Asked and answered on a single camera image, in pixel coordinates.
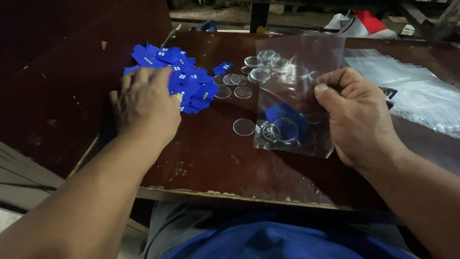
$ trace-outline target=yellow label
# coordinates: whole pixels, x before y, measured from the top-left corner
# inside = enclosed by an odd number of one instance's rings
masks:
[[[153,64],[152,62],[150,62],[150,60],[148,60],[146,57],[144,57],[144,59],[151,64]]]

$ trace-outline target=stack of plastic bags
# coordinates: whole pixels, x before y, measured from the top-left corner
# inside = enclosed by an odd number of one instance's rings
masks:
[[[214,84],[214,77],[208,76],[206,69],[197,68],[195,58],[187,57],[186,53],[179,47],[158,48],[149,43],[146,47],[137,44],[131,55],[138,64],[125,68],[123,74],[139,67],[158,69],[170,66],[172,69],[168,84],[170,95],[182,94],[181,112],[198,113],[209,107],[219,87]]]
[[[460,90],[427,68],[403,64],[375,49],[345,49],[342,65],[397,90],[390,113],[460,139]]]

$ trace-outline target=gray pants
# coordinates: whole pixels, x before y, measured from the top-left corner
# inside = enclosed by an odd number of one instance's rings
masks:
[[[211,208],[165,201],[155,202],[144,259],[160,258],[172,248],[209,229],[241,217],[244,213],[245,211],[234,209]],[[337,227],[333,224],[328,224],[328,226],[331,230]],[[395,225],[377,223],[347,224],[345,228],[362,231],[370,237],[397,247],[412,257],[419,259],[410,252]]]

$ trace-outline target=dirt floor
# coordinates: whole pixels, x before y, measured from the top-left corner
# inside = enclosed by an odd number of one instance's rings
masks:
[[[267,24],[291,25],[291,26],[304,26],[304,27],[324,27],[336,13],[321,13],[321,12],[284,12],[283,14],[269,14]],[[188,18],[188,19],[202,19],[202,20],[215,20],[215,21],[229,21],[229,22],[243,22],[250,24],[251,22],[251,9],[249,5],[232,6],[227,8],[214,9],[213,6],[199,5],[189,3],[181,10],[171,10],[171,18]],[[382,19],[391,30],[400,33],[405,24],[394,24],[387,18]],[[183,24],[181,30],[188,30],[190,26],[199,26],[199,24]],[[244,29],[243,26],[222,26],[218,25],[218,29]]]

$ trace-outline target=hand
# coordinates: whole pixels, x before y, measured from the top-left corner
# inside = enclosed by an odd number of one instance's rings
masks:
[[[324,74],[312,86],[329,113],[332,141],[347,166],[369,171],[407,149],[393,129],[383,91],[356,70]]]
[[[118,134],[142,141],[160,140],[162,149],[173,140],[181,121],[181,94],[169,96],[171,68],[138,68],[121,80],[121,93],[109,94]]]

